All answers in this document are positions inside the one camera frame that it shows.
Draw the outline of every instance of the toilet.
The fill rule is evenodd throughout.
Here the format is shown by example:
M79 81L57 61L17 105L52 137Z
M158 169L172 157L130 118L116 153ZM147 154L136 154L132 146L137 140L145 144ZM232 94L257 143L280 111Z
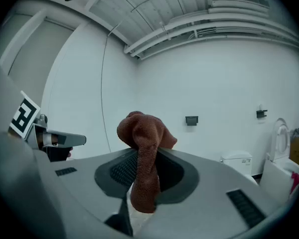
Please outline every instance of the toilet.
M248 180L258 185L255 179L251 176L252 156L248 152L243 150L225 152L222 154L220 162L234 168Z
M299 187L298 184L291 192L294 184L292 173L299 175L299 165L289 159L289 154L289 129L286 121L280 118L274 126L271 152L266 155L260 187L281 204L287 202Z

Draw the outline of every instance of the towel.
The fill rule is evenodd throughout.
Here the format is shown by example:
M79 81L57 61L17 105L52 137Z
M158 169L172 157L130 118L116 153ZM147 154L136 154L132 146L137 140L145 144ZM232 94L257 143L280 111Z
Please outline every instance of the towel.
M139 212L153 213L154 199L160 192L155 166L157 148L172 149L177 139L159 118L141 112L132 112L122 120L117 134L124 143L138 150L138 166L131 191L131 203Z

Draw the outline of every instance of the black wall fixture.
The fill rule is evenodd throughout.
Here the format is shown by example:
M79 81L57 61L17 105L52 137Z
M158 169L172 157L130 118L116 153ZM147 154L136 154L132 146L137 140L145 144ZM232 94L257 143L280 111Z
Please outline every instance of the black wall fixture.
M198 116L186 116L187 125L197 125Z
M256 111L257 113L257 118L258 119L261 119L261 118L264 118L264 117L267 117L267 115L265 115L265 112L267 112L268 110L259 110L259 111Z

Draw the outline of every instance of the toilet tank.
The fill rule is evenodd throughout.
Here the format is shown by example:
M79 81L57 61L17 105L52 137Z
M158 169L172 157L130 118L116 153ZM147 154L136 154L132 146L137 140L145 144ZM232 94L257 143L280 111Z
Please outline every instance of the toilet tank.
M225 152L222 154L220 162L231 166L241 174L251 175L252 156L246 151Z

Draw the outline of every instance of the white ceiling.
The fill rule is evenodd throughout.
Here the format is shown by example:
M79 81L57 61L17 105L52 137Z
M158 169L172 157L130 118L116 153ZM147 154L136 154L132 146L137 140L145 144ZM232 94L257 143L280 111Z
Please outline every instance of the white ceiling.
M127 45L139 41L155 30L168 25L171 19L193 12L204 12L208 9L207 0L52 0L85 14L97 21L108 30L117 27L113 34ZM268 0L272 8L279 14L269 11L270 19L288 25L281 15L281 6L275 0ZM191 26L190 23L179 25L168 31L169 34ZM147 45L153 39L165 36L166 32L155 35L151 40L145 40L140 47Z

